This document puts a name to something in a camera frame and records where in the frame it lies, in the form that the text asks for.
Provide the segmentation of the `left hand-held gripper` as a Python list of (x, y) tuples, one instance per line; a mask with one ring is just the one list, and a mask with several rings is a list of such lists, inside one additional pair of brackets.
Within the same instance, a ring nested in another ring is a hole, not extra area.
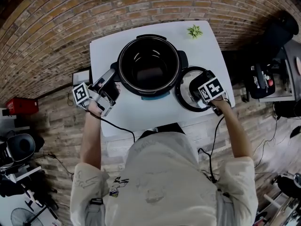
[(94, 100), (102, 110), (102, 117), (106, 117), (119, 97), (117, 84), (111, 80), (115, 73), (115, 69), (109, 69), (94, 84), (87, 86), (81, 83), (74, 87), (72, 90), (74, 103), (87, 111), (90, 100)]

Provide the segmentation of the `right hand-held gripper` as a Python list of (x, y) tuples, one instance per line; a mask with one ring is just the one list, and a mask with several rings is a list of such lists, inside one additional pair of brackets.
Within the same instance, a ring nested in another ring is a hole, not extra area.
[(221, 86), (219, 80), (215, 77), (205, 82), (203, 85), (198, 87), (200, 96), (190, 95), (190, 105), (197, 109), (208, 109), (208, 105), (205, 102), (210, 102), (219, 96), (226, 94), (226, 91)]

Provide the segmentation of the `person's left hand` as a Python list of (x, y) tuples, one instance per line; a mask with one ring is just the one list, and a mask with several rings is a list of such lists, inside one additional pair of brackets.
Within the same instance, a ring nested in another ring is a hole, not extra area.
[(94, 100), (90, 100), (88, 110), (98, 117), (101, 117), (102, 115), (102, 110), (97, 106), (97, 103)]

